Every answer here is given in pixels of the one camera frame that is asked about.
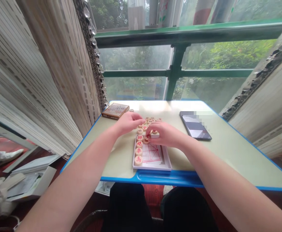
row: forearm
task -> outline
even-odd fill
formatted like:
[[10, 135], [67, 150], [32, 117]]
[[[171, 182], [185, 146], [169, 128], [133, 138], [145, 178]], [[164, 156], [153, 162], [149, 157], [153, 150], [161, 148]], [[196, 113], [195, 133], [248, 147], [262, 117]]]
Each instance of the forearm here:
[[282, 210], [197, 140], [179, 145], [207, 192], [238, 231], [282, 231]]
[[110, 127], [88, 146], [38, 200], [19, 231], [70, 231], [98, 185], [118, 137]]

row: phone screen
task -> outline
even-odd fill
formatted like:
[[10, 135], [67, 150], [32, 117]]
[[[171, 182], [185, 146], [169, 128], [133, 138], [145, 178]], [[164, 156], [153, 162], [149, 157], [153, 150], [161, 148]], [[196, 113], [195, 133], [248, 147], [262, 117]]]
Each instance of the phone screen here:
[[193, 111], [181, 111], [180, 117], [182, 118], [186, 130], [191, 137], [201, 140], [212, 139], [206, 128], [197, 119], [197, 116]]

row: blue table edge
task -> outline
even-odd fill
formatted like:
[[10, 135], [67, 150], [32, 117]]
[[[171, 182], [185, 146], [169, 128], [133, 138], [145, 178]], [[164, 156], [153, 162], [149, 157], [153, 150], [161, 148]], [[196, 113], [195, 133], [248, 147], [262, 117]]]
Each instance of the blue table edge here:
[[[217, 114], [221, 119], [223, 119], [218, 113], [216, 113], [211, 107], [209, 107], [215, 114]], [[72, 153], [69, 160], [73, 157], [77, 149], [80, 147], [86, 136], [89, 134], [91, 129], [95, 126], [96, 122], [99, 120], [101, 115], [97, 118], [95, 123], [89, 129], [81, 143], [78, 145], [76, 150]], [[255, 149], [257, 149], [263, 156], [265, 156], [270, 162], [272, 162], [278, 169], [282, 169], [273, 162], [268, 156], [262, 153], [254, 144], [252, 144], [246, 137], [244, 137], [239, 131], [237, 131], [232, 125], [230, 125], [225, 119], [223, 119], [231, 128], [233, 128], [238, 134], [240, 134], [246, 141], [248, 141]], [[65, 169], [69, 160], [65, 163], [60, 173]], [[156, 171], [156, 170], [142, 170], [138, 169], [135, 175], [132, 178], [117, 178], [117, 177], [101, 177], [101, 181], [110, 181], [110, 182], [122, 182], [122, 183], [138, 183], [138, 184], [158, 184], [158, 185], [174, 185], [174, 186], [183, 186], [183, 187], [195, 187], [195, 188], [204, 188], [200, 178], [198, 177], [196, 171]], [[265, 187], [265, 186], [256, 186], [259, 190], [270, 190], [270, 191], [282, 191], [282, 188], [278, 187]]]

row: green window frame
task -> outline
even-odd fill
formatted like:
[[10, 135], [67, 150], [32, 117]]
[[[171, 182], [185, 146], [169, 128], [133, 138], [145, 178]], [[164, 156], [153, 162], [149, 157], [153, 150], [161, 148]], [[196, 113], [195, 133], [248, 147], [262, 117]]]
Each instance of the green window frame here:
[[176, 82], [181, 77], [243, 78], [253, 69], [182, 70], [181, 63], [186, 48], [191, 44], [231, 41], [277, 39], [282, 33], [282, 18], [250, 22], [232, 22], [209, 25], [195, 25], [172, 28], [145, 29], [97, 33], [99, 48], [171, 45], [173, 59], [168, 69], [105, 71], [105, 78], [112, 77], [154, 77], [168, 79], [166, 100], [171, 101]]

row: table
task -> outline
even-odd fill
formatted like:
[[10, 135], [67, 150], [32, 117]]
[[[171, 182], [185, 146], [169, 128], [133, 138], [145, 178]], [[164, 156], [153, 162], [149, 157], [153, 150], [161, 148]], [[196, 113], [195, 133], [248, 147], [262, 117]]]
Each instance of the table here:
[[[259, 189], [282, 191], [282, 169], [259, 151], [244, 136], [215, 113], [202, 101], [112, 101], [129, 105], [145, 117], [161, 117], [163, 121], [187, 134], [179, 116], [180, 111], [195, 111], [210, 133], [211, 141], [201, 141], [237, 172]], [[88, 145], [116, 121], [99, 117], [80, 145], [74, 151], [67, 167]], [[135, 170], [132, 168], [134, 138], [136, 130], [125, 134], [116, 141], [101, 181], [161, 184], [189, 187], [203, 187], [194, 167], [183, 152], [168, 147], [172, 171]]]

